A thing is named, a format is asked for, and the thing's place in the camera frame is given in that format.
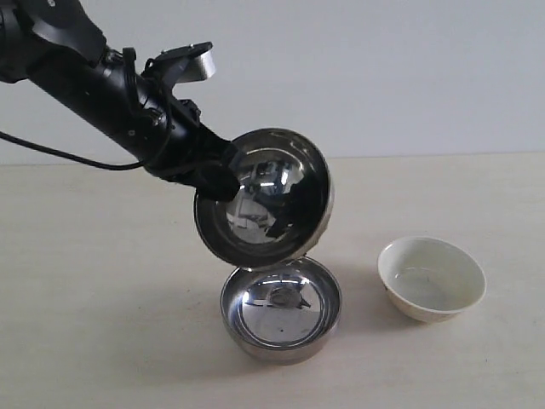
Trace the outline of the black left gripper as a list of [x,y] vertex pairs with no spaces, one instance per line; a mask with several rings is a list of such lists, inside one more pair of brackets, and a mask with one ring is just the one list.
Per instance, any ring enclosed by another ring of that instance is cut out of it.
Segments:
[[127,137],[140,149],[129,170],[142,168],[164,181],[195,187],[200,197],[213,201],[230,202],[238,194],[233,163],[241,152],[201,122],[191,100],[162,97],[142,104],[130,97]]

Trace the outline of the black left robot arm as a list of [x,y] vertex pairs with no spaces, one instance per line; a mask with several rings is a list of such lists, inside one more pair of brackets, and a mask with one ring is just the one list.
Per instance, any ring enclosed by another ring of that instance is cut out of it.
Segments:
[[132,48],[109,46],[78,1],[1,4],[1,80],[29,81],[132,155],[130,169],[227,202],[239,190],[237,148],[174,96],[177,84],[215,73],[212,43],[169,49],[135,67]]

